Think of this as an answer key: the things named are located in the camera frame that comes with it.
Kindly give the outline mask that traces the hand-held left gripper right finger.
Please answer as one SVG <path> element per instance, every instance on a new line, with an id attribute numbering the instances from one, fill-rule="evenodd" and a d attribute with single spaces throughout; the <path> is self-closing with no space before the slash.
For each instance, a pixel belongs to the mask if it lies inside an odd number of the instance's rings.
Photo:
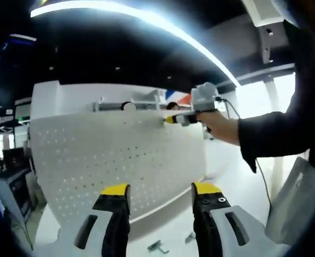
<path id="1" fill-rule="evenodd" d="M 290 249 L 269 239 L 259 220 L 231 206 L 213 184 L 194 182 L 191 191 L 199 256 L 284 256 Z"/>

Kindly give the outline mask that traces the person's right hand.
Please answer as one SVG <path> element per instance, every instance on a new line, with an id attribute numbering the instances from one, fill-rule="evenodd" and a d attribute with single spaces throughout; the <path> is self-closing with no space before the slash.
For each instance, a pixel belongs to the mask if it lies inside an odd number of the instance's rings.
<path id="1" fill-rule="evenodd" d="M 232 145 L 240 145 L 237 119 L 228 119 L 219 111 L 199 112 L 196 117 L 206 125 L 213 137 Z"/>

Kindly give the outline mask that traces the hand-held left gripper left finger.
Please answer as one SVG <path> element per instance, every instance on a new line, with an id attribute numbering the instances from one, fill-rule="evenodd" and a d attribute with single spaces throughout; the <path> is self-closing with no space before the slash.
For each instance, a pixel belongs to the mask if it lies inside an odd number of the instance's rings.
<path id="1" fill-rule="evenodd" d="M 129 216 L 130 185 L 107 187 L 90 209 L 61 227 L 57 256 L 126 256 Z"/>

